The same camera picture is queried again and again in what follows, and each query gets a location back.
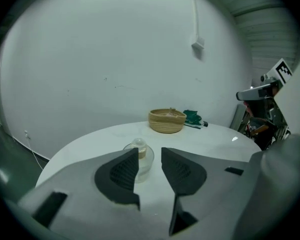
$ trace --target white round table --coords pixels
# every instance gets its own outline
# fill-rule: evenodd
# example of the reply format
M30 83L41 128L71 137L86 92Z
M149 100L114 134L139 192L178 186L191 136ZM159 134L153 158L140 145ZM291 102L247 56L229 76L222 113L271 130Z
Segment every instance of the white round table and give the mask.
M241 133L215 124L202 129L184 126L177 133L165 134L152 130L148 122L127 123L97 130L63 147L47 163L36 186L70 164L122 150L135 138L143 138L154 152L147 180L134 185L134 193L140 197L140 211L143 216L167 227L171 221L175 194L161 169L162 147L243 162L248 162L252 154L261 151Z

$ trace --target black gripper pad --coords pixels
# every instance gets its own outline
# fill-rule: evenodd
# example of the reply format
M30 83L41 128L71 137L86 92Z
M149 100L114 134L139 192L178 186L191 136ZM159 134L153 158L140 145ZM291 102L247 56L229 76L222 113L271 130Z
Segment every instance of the black gripper pad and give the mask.
M193 195L205 183L207 171L200 165L174 153L166 147L161 149L162 170L172 187L175 197L169 235L174 235L192 224L197 219L183 211L180 196Z
M134 193L138 170L138 148L133 148L100 166L94 175L94 182L109 200L125 205L136 204L140 209L139 196Z

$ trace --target woven basket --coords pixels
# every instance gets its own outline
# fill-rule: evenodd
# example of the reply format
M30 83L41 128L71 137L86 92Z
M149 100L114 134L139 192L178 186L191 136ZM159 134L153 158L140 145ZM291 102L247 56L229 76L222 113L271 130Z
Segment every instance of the woven basket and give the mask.
M184 113L174 108L155 109L149 112L148 120L150 127L156 132L173 134L183 128L186 117Z

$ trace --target white cable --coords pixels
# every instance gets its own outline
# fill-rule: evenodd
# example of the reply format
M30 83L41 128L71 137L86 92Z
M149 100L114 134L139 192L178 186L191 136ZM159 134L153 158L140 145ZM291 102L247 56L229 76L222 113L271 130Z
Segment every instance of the white cable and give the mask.
M193 16L194 16L194 33L199 36L199 21L198 21L198 9L196 0L192 0Z
M28 137L25 137L25 138L26 138L26 141L28 142L29 149L31 150L31 152L32 152L32 154L33 154L33 156L34 156L34 158L35 158L36 162L37 162L37 163L38 163L38 165L40 166L41 170L44 170L44 169L41 167L40 163L38 162L38 159L37 159L37 157L36 157L35 153L32 151L32 148L31 148L31 146L30 146L30 141L29 141Z

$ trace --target corrugated ceiling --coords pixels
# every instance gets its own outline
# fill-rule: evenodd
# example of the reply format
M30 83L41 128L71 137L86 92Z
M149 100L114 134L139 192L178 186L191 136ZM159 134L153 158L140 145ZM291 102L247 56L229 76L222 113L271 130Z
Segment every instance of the corrugated ceiling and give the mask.
M291 70L300 56L300 30L281 0L219 0L244 33L252 53L252 85L279 59Z

